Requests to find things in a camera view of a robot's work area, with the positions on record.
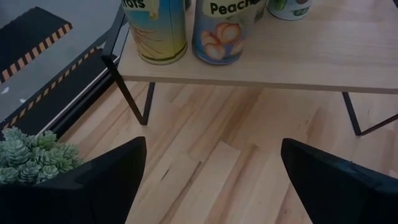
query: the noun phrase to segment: black metal table leg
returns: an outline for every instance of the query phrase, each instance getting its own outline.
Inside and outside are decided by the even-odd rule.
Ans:
[[[398,114],[396,114],[396,115],[376,124],[375,126],[368,128],[365,131],[361,131],[361,128],[359,127],[358,119],[356,118],[355,110],[354,110],[353,104],[351,102],[351,98],[349,97],[349,94],[347,92],[343,92],[342,94],[343,94],[344,102],[346,103],[346,107],[348,110],[349,118],[351,120],[351,124],[353,125],[355,135],[357,135],[357,136],[364,136],[366,134],[369,134],[369,133],[398,119]]]
[[[145,106],[144,106],[144,112],[141,114],[139,111],[138,106],[136,105],[136,102],[134,101],[134,98],[131,96],[129,89],[127,88],[126,84],[124,83],[123,77],[120,75],[117,66],[113,62],[111,55],[114,49],[114,45],[118,39],[120,29],[122,28],[124,21],[125,20],[125,15],[124,11],[122,8],[122,5],[119,7],[119,11],[116,14],[115,20],[113,21],[112,27],[109,30],[108,33],[108,39],[105,43],[103,54],[101,56],[102,61],[105,63],[106,67],[108,68],[110,74],[112,77],[115,79],[116,84],[118,85],[119,89],[122,91],[122,94],[124,98],[126,99],[127,103],[129,104],[130,108],[132,109],[132,112],[134,115],[136,115],[136,118],[138,119],[138,122],[141,125],[147,125],[148,124],[148,118],[149,118],[149,111],[150,111],[150,106],[152,105],[152,97],[154,95],[154,90],[155,90],[155,83],[151,82],[149,83],[149,89],[147,93],[147,98],[145,101]]]

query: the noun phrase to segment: container label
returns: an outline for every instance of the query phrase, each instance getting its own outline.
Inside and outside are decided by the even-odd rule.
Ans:
[[[122,0],[126,11],[146,11],[157,14],[160,0]]]
[[[230,17],[245,11],[251,5],[250,0],[204,0],[202,11],[208,17]]]
[[[281,19],[297,20],[308,12],[312,0],[268,0],[268,11]]]

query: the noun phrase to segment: black floor mat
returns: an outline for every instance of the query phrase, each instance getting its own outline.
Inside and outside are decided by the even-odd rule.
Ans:
[[[41,131],[106,68],[101,60],[101,53],[102,49],[97,48],[82,53],[0,123],[0,129],[16,126],[26,134],[37,134]],[[108,86],[112,81],[112,79],[107,80]]]
[[[72,25],[35,7],[0,29],[0,84],[35,59]]]

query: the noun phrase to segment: light wooden floor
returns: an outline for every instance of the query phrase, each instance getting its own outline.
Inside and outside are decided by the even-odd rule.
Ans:
[[[147,83],[127,83],[143,108]],[[362,127],[398,112],[398,96],[352,94]],[[157,83],[140,126],[112,86],[62,141],[95,158],[136,137],[147,166],[130,223],[311,223],[279,156],[295,138],[398,176],[398,123],[357,138],[341,93]]]

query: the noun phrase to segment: succulent plant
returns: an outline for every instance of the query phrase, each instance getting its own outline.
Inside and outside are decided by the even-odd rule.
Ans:
[[[63,159],[64,152],[61,149],[53,148],[50,151],[45,151],[40,158],[39,164],[42,166],[55,165]]]
[[[63,149],[65,152],[63,156],[67,159],[74,158],[79,153],[79,149],[77,148],[76,145],[73,145],[73,144],[71,144],[69,146],[64,146]]]
[[[28,136],[18,128],[2,131],[0,141],[0,184],[38,184],[82,165],[75,145],[57,143],[57,136],[46,131]]]
[[[55,165],[43,166],[42,170],[39,172],[39,175],[37,176],[36,184],[52,179],[58,176],[58,174],[59,171]]]
[[[2,131],[2,135],[4,136],[4,139],[6,141],[15,141],[15,140],[26,141],[27,140],[27,135],[22,133],[22,131],[20,129],[18,129],[17,127],[4,129]]]
[[[2,148],[6,153],[8,164],[11,167],[18,167],[26,163],[32,157],[32,153],[19,139],[5,141]]]
[[[57,142],[57,135],[51,131],[45,131],[44,134],[40,133],[30,140],[30,146],[40,147],[45,150],[51,150]]]
[[[19,181],[25,184],[34,183],[42,166],[34,161],[28,161],[19,166]]]
[[[18,170],[13,167],[0,168],[0,184],[12,184],[18,180]]]
[[[61,174],[66,173],[73,169],[73,164],[71,159],[62,159],[61,161],[58,161],[56,166]]]
[[[73,166],[73,168],[76,168],[76,167],[82,165],[83,163],[84,163],[84,161],[83,161],[82,158],[76,157],[76,158],[73,158],[73,159],[72,159],[72,166]]]

